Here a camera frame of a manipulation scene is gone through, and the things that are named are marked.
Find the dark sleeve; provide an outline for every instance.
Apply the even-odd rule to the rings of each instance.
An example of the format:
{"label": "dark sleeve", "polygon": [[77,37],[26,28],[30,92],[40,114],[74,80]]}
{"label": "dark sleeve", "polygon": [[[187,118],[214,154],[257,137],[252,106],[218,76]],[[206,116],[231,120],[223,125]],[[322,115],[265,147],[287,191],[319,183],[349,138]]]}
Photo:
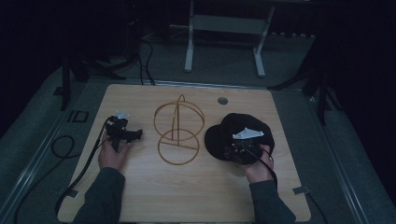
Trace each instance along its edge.
{"label": "dark sleeve", "polygon": [[118,170],[102,169],[85,193],[85,203],[73,223],[119,223],[124,183]]}
{"label": "dark sleeve", "polygon": [[296,216],[279,198],[273,180],[257,182],[249,186],[256,223],[294,223]]}

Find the wooden tabletop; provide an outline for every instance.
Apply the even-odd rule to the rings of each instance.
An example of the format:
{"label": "wooden tabletop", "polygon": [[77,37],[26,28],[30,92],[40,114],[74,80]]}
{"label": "wooden tabletop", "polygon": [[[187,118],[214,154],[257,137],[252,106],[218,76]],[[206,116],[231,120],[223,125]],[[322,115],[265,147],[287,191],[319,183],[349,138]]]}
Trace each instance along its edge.
{"label": "wooden tabletop", "polygon": [[[180,95],[199,107],[204,116],[204,128],[196,135],[197,156],[187,164],[173,165],[164,161],[158,145],[161,136],[154,127],[155,111],[162,105],[176,102]],[[227,105],[218,102],[220,97]],[[307,221],[311,214],[303,194],[294,195],[300,187],[288,141],[276,111],[271,92],[264,90],[110,85],[96,115],[91,132],[78,161],[72,181],[86,163],[105,120],[116,111],[130,114],[127,130],[143,129],[140,140],[133,141],[133,149],[122,169],[126,177],[120,221],[125,222],[252,222],[253,205],[248,181],[242,170],[232,162],[213,158],[205,148],[205,131],[219,124],[229,113],[252,115],[268,124],[275,140],[274,161],[278,178],[278,192],[284,203],[297,216]],[[172,129],[174,105],[167,105],[156,116],[161,133]],[[179,129],[191,133],[199,131],[200,116],[186,106],[180,106]],[[181,138],[189,132],[181,132]],[[186,145],[197,144],[195,139]],[[183,162],[193,157],[194,149],[160,144],[163,156],[169,161]],[[96,153],[87,173],[75,186],[76,199],[66,197],[58,218],[73,220],[84,203],[84,192],[99,173]]]}

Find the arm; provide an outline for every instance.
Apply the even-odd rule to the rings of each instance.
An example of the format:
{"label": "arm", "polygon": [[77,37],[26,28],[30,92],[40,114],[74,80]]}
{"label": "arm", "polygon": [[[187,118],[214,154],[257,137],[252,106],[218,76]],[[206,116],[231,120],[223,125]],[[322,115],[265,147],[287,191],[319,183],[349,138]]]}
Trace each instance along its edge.
{"label": "arm", "polygon": [[[262,153],[262,161],[274,169],[274,163],[268,154],[269,147],[261,146],[261,148],[265,150]],[[244,165],[242,168],[250,183],[256,223],[293,223],[296,217],[279,198],[275,182],[267,168],[258,161]]]}
{"label": "arm", "polygon": [[85,203],[78,210],[73,223],[119,223],[125,183],[120,169],[131,145],[125,145],[117,152],[106,140],[106,134],[102,139],[105,140],[99,155],[101,171],[85,193]]}

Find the gray sleeve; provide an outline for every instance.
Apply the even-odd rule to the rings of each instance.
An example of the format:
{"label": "gray sleeve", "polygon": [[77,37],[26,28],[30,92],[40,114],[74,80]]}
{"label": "gray sleeve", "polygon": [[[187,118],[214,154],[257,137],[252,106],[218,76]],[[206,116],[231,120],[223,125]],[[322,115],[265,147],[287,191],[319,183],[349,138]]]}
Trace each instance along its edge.
{"label": "gray sleeve", "polygon": [[85,193],[85,203],[73,223],[119,223],[125,177],[116,169],[104,168]]}
{"label": "gray sleeve", "polygon": [[273,180],[249,185],[254,205],[256,223],[294,223],[296,216],[283,203]]}

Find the black cap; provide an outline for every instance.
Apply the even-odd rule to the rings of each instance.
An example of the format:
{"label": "black cap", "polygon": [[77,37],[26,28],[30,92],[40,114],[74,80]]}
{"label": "black cap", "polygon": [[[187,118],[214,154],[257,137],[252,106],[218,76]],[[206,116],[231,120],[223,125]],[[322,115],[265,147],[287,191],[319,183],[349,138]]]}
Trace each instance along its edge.
{"label": "black cap", "polygon": [[228,114],[221,121],[221,124],[214,125],[206,130],[205,146],[207,151],[219,160],[229,161],[230,159],[224,156],[225,148],[232,146],[233,134],[240,133],[245,128],[264,133],[263,136],[252,138],[253,143],[269,146],[271,155],[275,142],[270,127],[251,115],[235,113]]}

